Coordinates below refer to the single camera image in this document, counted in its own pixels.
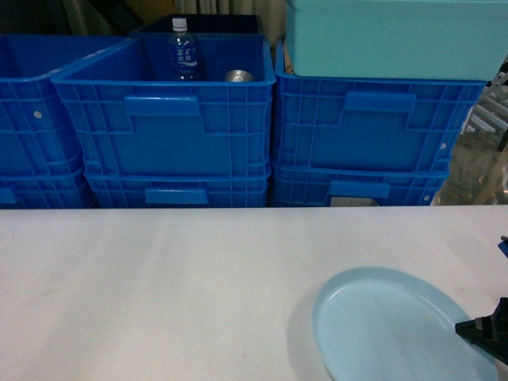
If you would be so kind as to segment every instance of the bottle label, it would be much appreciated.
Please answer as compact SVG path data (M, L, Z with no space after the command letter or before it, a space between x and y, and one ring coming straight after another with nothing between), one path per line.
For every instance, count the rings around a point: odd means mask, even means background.
M171 56L173 57L173 64L181 73L192 73L198 68L198 59L196 57L196 47L194 44L171 46Z

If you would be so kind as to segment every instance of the blue plastic crate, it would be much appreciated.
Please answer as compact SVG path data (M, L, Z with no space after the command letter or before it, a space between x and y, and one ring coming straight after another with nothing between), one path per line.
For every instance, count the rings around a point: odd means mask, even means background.
M52 75L122 37L0 36L0 176L69 175L83 153Z
M53 77L88 173L267 177L267 41L197 37L202 82L172 82L167 37L134 39ZM224 82L233 69L257 81Z
M273 206L330 206L332 198L371 198L380 206L429 205L449 172L302 170L275 167Z
M258 208L266 206L267 178L192 179L87 174L102 208Z
M0 176L0 209L82 209L97 199L83 175Z
M284 73L275 64L272 161L367 171L446 171L483 82L341 79Z

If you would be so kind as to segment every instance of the crate handle cutout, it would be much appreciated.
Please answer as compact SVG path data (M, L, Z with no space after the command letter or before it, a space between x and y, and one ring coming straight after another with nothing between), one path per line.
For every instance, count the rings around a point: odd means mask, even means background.
M415 94L348 91L344 110L412 113L416 100Z
M16 195L10 188L0 188L0 204L15 204Z
M159 189L144 191L147 204L208 205L206 188Z
M124 98L127 115L140 117L199 117L198 97L142 97Z
M368 183L362 181L334 180L330 183L328 194L333 197L386 198L390 192L389 183Z

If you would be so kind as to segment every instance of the plastic plate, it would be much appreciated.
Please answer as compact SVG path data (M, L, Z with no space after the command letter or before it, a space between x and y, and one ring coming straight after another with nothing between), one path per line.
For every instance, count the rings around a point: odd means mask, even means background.
M494 360L455 333L470 320L411 275L362 267L331 278L314 303L314 336L336 381L496 380Z

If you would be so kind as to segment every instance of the white tabletop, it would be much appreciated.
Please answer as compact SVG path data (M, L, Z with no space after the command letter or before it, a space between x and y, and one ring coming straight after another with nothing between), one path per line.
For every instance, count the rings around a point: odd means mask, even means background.
M508 206L0 211L1 380L330 380L332 275L416 275L470 316L508 296Z

